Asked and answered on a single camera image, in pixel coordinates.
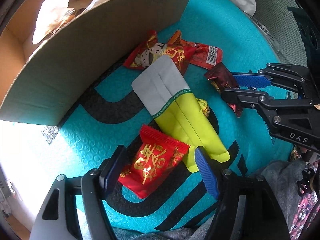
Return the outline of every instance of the red snack bag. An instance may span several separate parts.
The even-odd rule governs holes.
[[[181,38],[180,30],[177,30],[174,33],[174,35],[169,39],[168,44],[196,48],[195,53],[190,59],[190,63],[199,67],[210,70],[214,65],[222,61],[222,49],[202,43],[185,41]]]
[[[139,198],[146,198],[179,164],[190,146],[147,125],[142,126],[140,137],[143,144],[132,164],[123,168],[119,182]]]
[[[148,33],[148,40],[142,42],[126,59],[124,66],[131,69],[143,70],[149,67],[162,55],[168,55],[182,75],[185,74],[189,60],[196,51],[191,46],[181,44],[158,43],[156,31]]]
[[[214,68],[204,74],[204,76],[211,82],[211,84],[218,90],[220,94],[225,88],[240,88],[232,73],[222,62],[218,63]],[[243,108],[237,104],[228,105],[235,112],[236,116],[240,117]]]

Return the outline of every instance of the metal screw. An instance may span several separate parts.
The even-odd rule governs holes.
[[[276,115],[273,120],[275,120],[276,123],[280,123],[281,122],[281,117],[279,115]]]
[[[58,177],[57,177],[57,181],[64,180],[65,177],[66,177],[66,176],[64,176],[63,174],[60,174],[60,175],[58,175]]]
[[[230,169],[224,169],[222,172],[223,172],[224,175],[229,176],[229,175],[231,175],[232,170],[230,170]]]
[[[99,169],[93,169],[92,171],[90,171],[90,175],[96,175],[99,173]]]
[[[256,178],[258,181],[264,181],[264,177],[260,174],[258,174]]]

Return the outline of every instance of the cardboard flap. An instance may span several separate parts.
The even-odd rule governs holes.
[[[82,93],[147,31],[181,17],[189,0],[108,0],[65,25],[26,63],[0,119],[57,125]]]

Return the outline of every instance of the dark mechanical part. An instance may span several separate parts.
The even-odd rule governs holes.
[[[82,177],[68,179],[60,174],[52,184],[36,217],[30,240],[82,240],[76,212],[76,195],[82,195],[92,240],[116,240],[102,200],[113,190],[127,151],[119,145],[110,159]]]
[[[299,239],[307,240],[307,239],[316,239],[317,237],[314,237],[316,235],[315,231],[317,230],[317,225],[319,224],[320,221],[320,213],[316,213],[319,205],[320,205],[320,167],[318,166],[316,173],[312,170],[310,171],[310,174],[308,174],[308,177],[310,177],[309,181],[297,181],[297,184],[301,182],[302,184],[304,183],[309,183],[308,186],[312,191],[316,192],[316,195],[318,197],[318,201],[315,204],[315,206],[312,208],[310,211],[308,218],[306,220],[306,223],[303,226],[303,229],[301,231]]]
[[[30,240],[82,240],[76,212],[75,195],[82,195],[85,215],[92,240],[116,240],[106,215],[102,200],[114,187],[125,165],[127,150],[118,146],[110,159],[104,160],[98,169],[91,169],[82,177],[68,179],[61,174],[51,189],[37,215]],[[230,169],[222,169],[215,160],[209,165],[215,169],[219,188],[218,208],[205,237],[229,240],[236,227],[238,239],[290,239],[286,221],[271,188],[263,176],[239,177]],[[245,207],[241,227],[235,225],[239,199]]]
[[[320,33],[303,9],[288,7],[288,10],[292,12],[299,27],[301,39],[306,50],[307,67],[310,69],[315,84],[319,89],[320,70],[318,66],[320,64],[320,50],[318,46],[320,46]]]
[[[233,74],[240,86],[241,82],[260,88],[272,85],[298,93],[298,99],[274,99],[263,91],[226,88],[221,98],[245,108],[254,104],[271,136],[320,152],[320,96],[308,68],[268,63],[257,74]]]
[[[297,181],[298,194],[300,197],[305,196],[307,193],[311,193],[312,189],[310,187],[311,178],[316,174],[313,169],[308,169],[307,171],[301,172],[303,175],[302,180]]]

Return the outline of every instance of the blue gripper pad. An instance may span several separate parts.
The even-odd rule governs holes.
[[[218,188],[218,179],[214,174],[214,167],[211,167],[209,164],[209,162],[212,160],[210,160],[209,156],[206,154],[203,147],[200,146],[196,148],[195,160],[199,168],[205,188],[211,196],[218,200],[220,195],[220,191]]]
[[[129,163],[127,149],[119,145],[109,160],[105,160],[103,170],[99,176],[99,183],[103,189],[103,195],[106,196],[113,192],[118,181],[122,168]]]
[[[271,80],[265,75],[247,73],[232,73],[232,75],[240,87],[266,88],[271,86]]]
[[[223,63],[231,72],[248,73],[251,69],[256,73],[268,62],[278,62],[257,28],[229,0],[190,0],[181,20],[159,33],[159,42],[168,41],[178,29],[187,41],[221,48]],[[189,65],[184,78],[194,95],[206,100],[212,110],[211,124],[231,156],[225,166],[238,175],[249,175],[272,160],[287,160],[292,145],[271,138],[256,110],[244,109],[237,118],[203,76],[206,71]],[[152,121],[132,92],[131,82],[140,73],[123,66],[109,68],[104,79],[80,98],[50,145],[41,134],[43,126],[1,122],[5,127],[1,150],[12,152],[13,147],[21,145],[17,158],[23,158],[28,167],[24,175],[33,176],[29,167],[41,170],[39,190],[46,191],[41,192],[43,196],[58,174],[76,177],[99,167],[118,145],[129,149],[142,124]],[[276,99],[286,97],[286,91],[277,87],[263,91]],[[18,138],[19,143],[12,144],[12,138]],[[113,227],[143,233],[199,226],[213,215],[216,205],[201,174],[190,173],[183,163],[146,199],[139,199],[117,182],[104,201]],[[77,196],[77,206],[83,211],[81,196]]]

